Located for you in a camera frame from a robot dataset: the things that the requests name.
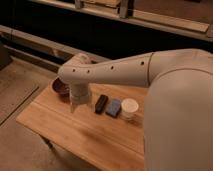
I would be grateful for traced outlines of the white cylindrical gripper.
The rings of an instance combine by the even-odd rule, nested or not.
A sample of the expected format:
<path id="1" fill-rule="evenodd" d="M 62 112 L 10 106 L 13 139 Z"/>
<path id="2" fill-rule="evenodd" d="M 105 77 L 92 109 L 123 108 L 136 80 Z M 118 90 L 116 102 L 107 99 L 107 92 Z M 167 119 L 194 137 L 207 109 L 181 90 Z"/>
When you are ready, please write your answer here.
<path id="1" fill-rule="evenodd" d="M 90 101 L 91 91 L 88 84 L 70 84 L 70 101 L 75 104 L 86 104 Z M 70 103 L 70 112 L 75 111 L 75 105 Z"/>

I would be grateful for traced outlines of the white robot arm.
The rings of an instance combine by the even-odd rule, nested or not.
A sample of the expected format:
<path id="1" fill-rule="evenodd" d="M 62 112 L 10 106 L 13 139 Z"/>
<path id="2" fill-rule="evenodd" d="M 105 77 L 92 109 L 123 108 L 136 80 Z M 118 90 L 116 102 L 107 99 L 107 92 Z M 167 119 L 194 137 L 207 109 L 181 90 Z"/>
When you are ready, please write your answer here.
<path id="1" fill-rule="evenodd" d="M 146 87 L 145 171 L 213 171 L 213 53 L 168 50 L 97 64 L 80 53 L 58 75 L 77 104 L 90 83 Z"/>

